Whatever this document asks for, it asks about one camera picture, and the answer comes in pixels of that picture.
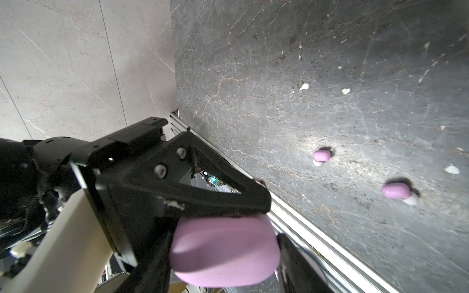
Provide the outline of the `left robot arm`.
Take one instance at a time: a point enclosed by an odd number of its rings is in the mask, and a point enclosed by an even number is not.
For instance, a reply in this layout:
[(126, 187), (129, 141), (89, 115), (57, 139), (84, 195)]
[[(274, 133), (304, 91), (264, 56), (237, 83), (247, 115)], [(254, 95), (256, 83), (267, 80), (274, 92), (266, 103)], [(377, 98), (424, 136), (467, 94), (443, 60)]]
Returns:
[(244, 217), (271, 208), (269, 191), (188, 131), (163, 139), (150, 117), (93, 142), (71, 137), (1, 140), (1, 248), (54, 222), (80, 190), (111, 247), (130, 266), (171, 219)]

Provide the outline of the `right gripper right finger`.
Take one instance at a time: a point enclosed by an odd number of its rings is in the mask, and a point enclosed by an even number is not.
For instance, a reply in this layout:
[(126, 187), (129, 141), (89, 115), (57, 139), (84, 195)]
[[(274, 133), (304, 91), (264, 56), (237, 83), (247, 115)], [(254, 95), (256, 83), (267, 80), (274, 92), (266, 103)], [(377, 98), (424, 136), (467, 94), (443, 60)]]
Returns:
[(279, 281), (285, 293), (332, 293), (289, 237), (277, 235), (280, 248)]

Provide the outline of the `pink earbud case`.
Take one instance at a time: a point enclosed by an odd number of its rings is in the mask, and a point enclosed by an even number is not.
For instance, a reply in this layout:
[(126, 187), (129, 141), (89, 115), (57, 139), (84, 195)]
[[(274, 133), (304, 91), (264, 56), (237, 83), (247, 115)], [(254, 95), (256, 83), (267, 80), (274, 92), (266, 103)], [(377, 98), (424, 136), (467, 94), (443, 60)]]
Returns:
[(261, 283), (277, 270), (281, 254), (265, 214), (182, 219), (173, 236), (171, 268), (184, 282), (205, 288)]

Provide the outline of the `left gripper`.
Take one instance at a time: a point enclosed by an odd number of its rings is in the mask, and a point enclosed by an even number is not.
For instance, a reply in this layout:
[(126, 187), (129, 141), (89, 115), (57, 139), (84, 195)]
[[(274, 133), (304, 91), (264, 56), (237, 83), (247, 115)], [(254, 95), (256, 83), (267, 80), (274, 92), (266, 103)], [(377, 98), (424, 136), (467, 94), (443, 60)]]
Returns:
[[(79, 184), (112, 250), (136, 267), (157, 237), (155, 218), (245, 217), (271, 209), (269, 191), (193, 133), (162, 142), (167, 119), (150, 117), (71, 152)], [(235, 189), (192, 182), (197, 168)]]

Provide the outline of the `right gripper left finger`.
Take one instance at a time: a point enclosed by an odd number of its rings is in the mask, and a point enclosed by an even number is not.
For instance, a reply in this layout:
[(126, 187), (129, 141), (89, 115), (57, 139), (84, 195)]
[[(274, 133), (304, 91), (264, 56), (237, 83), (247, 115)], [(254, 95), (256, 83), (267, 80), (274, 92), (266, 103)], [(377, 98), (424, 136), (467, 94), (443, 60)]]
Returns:
[(124, 281), (125, 293), (167, 293), (171, 278), (169, 252), (176, 223), (161, 229), (149, 252)]

